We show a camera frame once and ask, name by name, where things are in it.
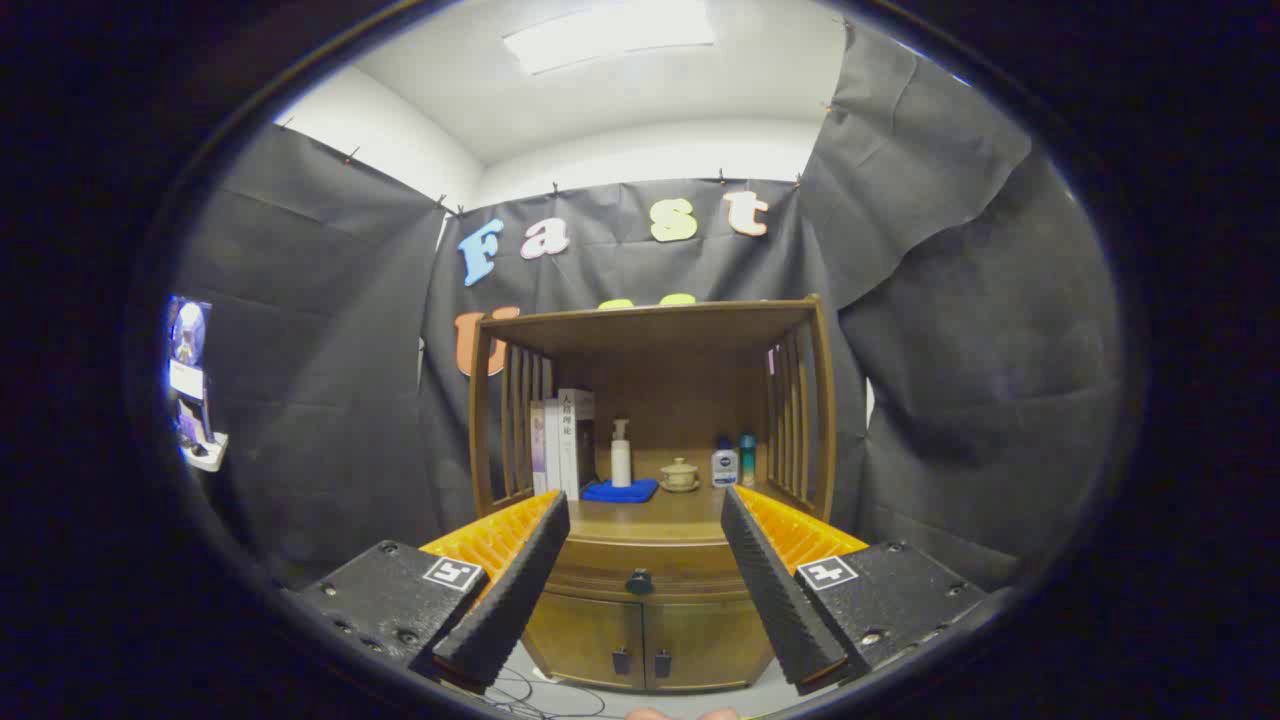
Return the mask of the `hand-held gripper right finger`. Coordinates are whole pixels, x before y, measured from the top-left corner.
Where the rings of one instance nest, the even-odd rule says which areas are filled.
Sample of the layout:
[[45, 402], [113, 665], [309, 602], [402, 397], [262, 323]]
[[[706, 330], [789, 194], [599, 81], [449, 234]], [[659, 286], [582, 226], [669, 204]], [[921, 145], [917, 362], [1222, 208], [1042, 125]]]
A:
[[868, 544], [746, 487], [727, 489], [721, 525], [783, 676], [800, 694], [936, 644], [988, 596], [911, 544]]

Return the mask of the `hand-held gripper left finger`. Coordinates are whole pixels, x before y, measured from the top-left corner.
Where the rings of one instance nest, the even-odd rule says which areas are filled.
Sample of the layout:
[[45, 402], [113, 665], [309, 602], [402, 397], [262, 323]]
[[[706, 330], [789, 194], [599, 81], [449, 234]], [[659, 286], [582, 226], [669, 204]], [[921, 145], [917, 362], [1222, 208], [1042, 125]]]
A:
[[380, 539], [284, 596], [352, 652], [471, 692], [500, 675], [570, 534], [552, 491], [426, 544]]

